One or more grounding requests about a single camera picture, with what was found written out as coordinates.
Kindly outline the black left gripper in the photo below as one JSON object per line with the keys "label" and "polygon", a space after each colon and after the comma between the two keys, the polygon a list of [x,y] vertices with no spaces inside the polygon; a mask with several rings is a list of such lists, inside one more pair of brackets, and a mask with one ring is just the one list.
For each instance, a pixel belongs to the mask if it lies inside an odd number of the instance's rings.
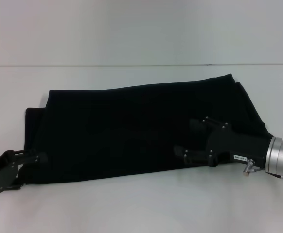
{"label": "black left gripper", "polygon": [[0,193],[18,191],[23,187],[16,181],[18,165],[47,164],[48,156],[35,150],[8,150],[0,156]]}

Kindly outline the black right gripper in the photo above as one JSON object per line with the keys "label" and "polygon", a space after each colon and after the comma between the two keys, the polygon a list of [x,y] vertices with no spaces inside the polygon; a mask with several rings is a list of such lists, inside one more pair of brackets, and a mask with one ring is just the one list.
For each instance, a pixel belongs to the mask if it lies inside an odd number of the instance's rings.
{"label": "black right gripper", "polygon": [[206,151],[174,146],[175,157],[181,159],[186,166],[216,167],[220,163],[246,164],[248,160],[253,160],[256,167],[265,168],[271,137],[236,133],[228,127],[228,122],[217,121],[208,116],[203,119],[190,119],[189,126],[195,133],[214,131],[207,139]]}

